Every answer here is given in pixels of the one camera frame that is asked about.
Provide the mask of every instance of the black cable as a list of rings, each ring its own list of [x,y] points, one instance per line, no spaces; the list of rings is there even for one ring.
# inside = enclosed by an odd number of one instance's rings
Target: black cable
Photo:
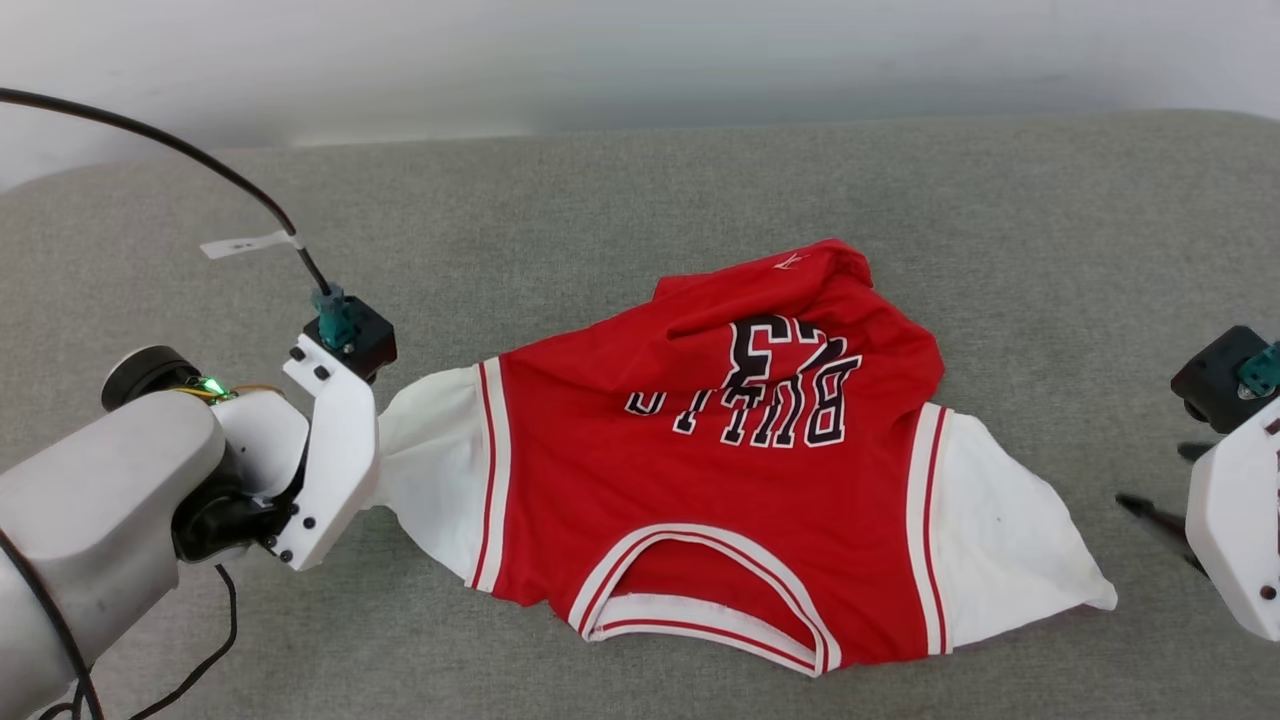
[[[0,529],[0,548],[4,553],[9,556],[9,561],[13,566],[18,569],[18,574],[26,580],[27,587],[31,588],[31,593],[36,596],[40,602],[41,610],[45,611],[45,616],[49,618],[49,623],[54,626],[54,632],[58,633],[58,641],[63,644],[63,651],[67,652],[67,659],[70,660],[72,669],[76,670],[76,679],[79,685],[84,689],[84,700],[88,701],[88,714],[93,720],[104,720],[102,716],[102,703],[97,700],[97,689],[93,688],[93,679],[90,678],[88,665],[84,664],[84,656],[81,655],[79,646],[76,644],[76,637],[72,634],[72,629],[67,625],[67,619],[63,618],[63,611],[58,609],[58,603],[54,602],[51,594],[49,594],[49,588],[45,587],[45,582],[36,573],[36,569],[31,565],[27,557],[18,551],[18,547],[13,544],[9,536]]]
[[[210,170],[218,173],[228,182],[236,187],[250,193],[255,200],[261,202],[275,219],[280,222],[280,227],[284,232],[293,237],[298,234],[298,229],[293,227],[293,220],[284,213],[275,200],[262,192],[256,184],[251,183],[244,176],[237,173],[236,170],[228,168],[216,158],[205,152],[204,150],[196,147],[195,145],[170,135],[160,128],[151,127],[146,123],[141,123],[132,118],[125,118],[124,115],[118,115],[109,110],[101,110],[90,105],[82,105],[79,102],[72,102],[70,100],[61,100],[58,97],[50,97],[47,95],[37,95],[35,92],[26,92],[22,90],[10,90],[6,87],[0,87],[0,102],[9,102],[13,105],[26,105],[27,108],[37,108],[41,110],[50,110],[54,113],[63,113],[64,115],[73,115],[77,118],[83,118],[86,120],[93,120],[95,123],[102,123],[105,126],[111,126],[134,135],[141,135],[147,140],[152,140],[164,145],[165,147],[172,147],[178,152],[191,158],[192,160],[200,163],[201,165],[209,168]],[[332,295],[329,290],[329,281],[324,278],[320,269],[311,260],[311,254],[307,252],[305,247],[298,249],[298,255],[302,256],[302,263],[307,266],[307,272],[311,273],[311,278],[320,287],[320,292],[325,295]]]
[[[189,691],[192,685],[198,683],[200,679],[205,675],[205,673],[207,673],[209,669],[212,667],[215,662],[221,660],[223,656],[232,650],[232,646],[236,644],[236,634],[239,632],[239,625],[236,619],[236,583],[232,582],[232,577],[227,574],[227,569],[223,568],[221,565],[214,565],[214,570],[218,570],[218,574],[223,578],[223,582],[227,583],[227,597],[230,601],[232,632],[227,635],[227,642],[224,642],[221,647],[215,650],[212,655],[206,657],[204,662],[197,665],[196,669],[192,670],[189,675],[187,675],[187,679],[183,680],[182,684],[178,685],[175,691],[164,696],[156,702],[151,703],[151,706],[148,706],[142,712],[138,712],[133,717],[129,717],[129,720],[143,720],[145,717],[151,717],[156,712],[160,712],[165,707],[173,705],[178,698],[186,694],[186,692]]]

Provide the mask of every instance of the white sleeve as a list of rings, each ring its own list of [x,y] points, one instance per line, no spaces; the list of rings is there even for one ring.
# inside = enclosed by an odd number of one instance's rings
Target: white sleeve
[[[978,642],[1076,605],[1116,606],[1053,488],[951,413],[933,489],[933,557],[947,646]]]
[[[428,555],[468,584],[484,544],[488,428],[476,366],[433,373],[399,391],[378,419],[370,505],[385,505]]]

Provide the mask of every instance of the jersey logo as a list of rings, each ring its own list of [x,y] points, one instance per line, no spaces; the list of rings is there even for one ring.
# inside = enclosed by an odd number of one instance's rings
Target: jersey logo
[[[627,413],[634,415],[657,415],[662,410],[663,401],[667,400],[667,393],[655,392],[653,397],[648,401],[644,398],[645,393],[632,392],[631,397],[627,398]]]
[[[817,325],[777,315],[748,318],[731,323],[730,372],[718,389],[694,393],[689,407],[676,414],[672,432],[694,434],[698,415],[712,397],[730,410],[728,421],[717,428],[724,445],[751,447],[822,447],[845,441],[845,383],[863,364],[861,355],[846,355],[842,337],[827,337]],[[796,374],[772,383],[774,352],[790,346],[806,357]],[[797,350],[790,350],[792,357]],[[634,392],[626,411],[657,415],[667,393]]]
[[[786,260],[783,260],[783,261],[778,263],[777,265],[774,265],[773,269],[774,270],[790,270],[791,265],[795,265],[796,263],[799,263],[800,260],[804,260],[805,258],[808,258],[808,255],[796,255],[795,252],[792,252],[790,258],[787,258]]]

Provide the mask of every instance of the white label tag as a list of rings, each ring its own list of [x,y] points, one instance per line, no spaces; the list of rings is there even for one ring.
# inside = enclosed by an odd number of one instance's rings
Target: white label tag
[[[206,242],[200,246],[205,251],[205,255],[210,260],[219,260],[229,255],[239,255],[241,252],[250,252],[253,250],[261,250],[264,247],[270,247],[273,245],[289,245],[292,238],[289,233],[284,231],[275,231],[271,234],[264,234],[262,237],[244,237],[239,240],[219,240],[218,242]]]

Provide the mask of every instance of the red stripe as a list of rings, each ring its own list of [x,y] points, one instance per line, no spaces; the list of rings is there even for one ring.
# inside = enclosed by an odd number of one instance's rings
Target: red stripe
[[[777,575],[774,575],[773,571],[769,570],[768,568],[760,565],[759,561],[756,561],[750,555],[746,555],[741,550],[733,547],[732,544],[728,544],[727,542],[724,542],[724,541],[722,541],[719,538],[714,538],[714,537],[710,537],[710,536],[704,536],[701,533],[690,533],[690,532],[684,532],[684,530],[654,530],[654,532],[652,532],[652,533],[649,533],[649,534],[646,534],[646,536],[636,539],[634,543],[631,543],[631,547],[628,547],[626,552],[623,552],[621,556],[618,556],[618,560],[613,564],[613,568],[609,569],[609,573],[604,577],[604,580],[599,584],[599,587],[595,588],[595,593],[591,596],[591,602],[589,602],[586,605],[586,610],[582,612],[582,620],[579,623],[579,626],[577,626],[577,632],[579,632],[580,635],[586,637],[586,624],[591,621],[591,614],[595,610],[595,603],[599,602],[599,600],[600,600],[600,593],[604,592],[604,588],[609,587],[609,584],[611,584],[609,582],[613,579],[613,575],[618,571],[618,569],[627,560],[627,557],[635,551],[636,546],[644,544],[645,541],[648,541],[649,538],[652,538],[654,536],[663,536],[663,534],[676,536],[672,539],[678,539],[680,537],[695,537],[695,538],[701,538],[701,539],[709,541],[709,542],[712,542],[712,543],[714,543],[717,546],[717,550],[721,550],[726,555],[730,555],[728,551],[732,551],[733,555],[741,557],[742,560],[749,561],[751,565],[754,565],[755,568],[759,568],[762,571],[764,571],[769,578],[773,578],[773,580],[780,587],[782,587],[782,589],[786,592],[786,596],[790,597],[791,602],[796,606],[797,615],[800,618],[803,618],[804,620],[808,620],[809,624],[813,625],[814,642],[822,643],[823,657],[829,662],[829,660],[831,660],[831,652],[829,652],[829,648],[827,647],[827,639],[822,635],[820,632],[818,632],[818,624],[813,621],[813,618],[809,618],[809,615],[804,612],[804,610],[803,610],[804,606],[800,605],[800,600],[796,598],[795,593],[791,592],[791,588],[788,588],[787,584],[783,583],[781,578],[778,578]]]
[[[489,379],[484,372],[484,363],[480,363],[476,368],[480,370],[480,396],[484,398],[484,421],[489,427],[489,489],[485,491],[484,496],[484,532],[480,534],[480,557],[476,559],[476,575],[471,578],[472,588],[480,584],[484,556],[489,550],[489,506],[493,503],[493,478],[498,465],[498,439],[493,437],[493,410],[489,407]]]
[[[933,577],[933,552],[929,547],[929,506],[933,503],[933,471],[938,466],[938,446],[942,443],[942,424],[946,421],[947,409],[938,409],[938,425],[933,430],[933,451],[929,455],[929,482],[924,486],[924,566],[929,569],[929,585],[933,587],[933,606],[938,612],[938,655],[947,652],[947,621],[942,615],[942,596],[938,593],[938,582]]]
[[[600,625],[600,630],[608,632],[608,630],[612,630],[613,628],[625,628],[627,625],[659,625],[659,626],[663,626],[663,628],[684,628],[684,629],[687,629],[687,630],[701,630],[704,633],[710,633],[713,635],[721,635],[721,637],[726,637],[726,638],[732,638],[735,641],[739,641],[739,642],[742,642],[742,643],[758,647],[758,648],[760,648],[763,651],[772,652],[772,653],[777,655],[778,657],[786,657],[787,660],[790,660],[791,662],[795,662],[796,665],[799,665],[801,667],[809,667],[810,670],[813,669],[813,661],[812,660],[801,660],[801,659],[794,656],[794,655],[791,655],[790,652],[783,652],[783,651],[773,647],[772,644],[768,644],[765,642],[758,641],[755,638],[749,638],[746,635],[740,635],[737,633],[732,633],[730,630],[722,630],[721,628],[713,628],[710,625],[699,625],[696,623],[682,623],[682,621],[678,621],[678,620],[630,619],[630,620],[618,620],[617,623],[608,623],[608,624]]]

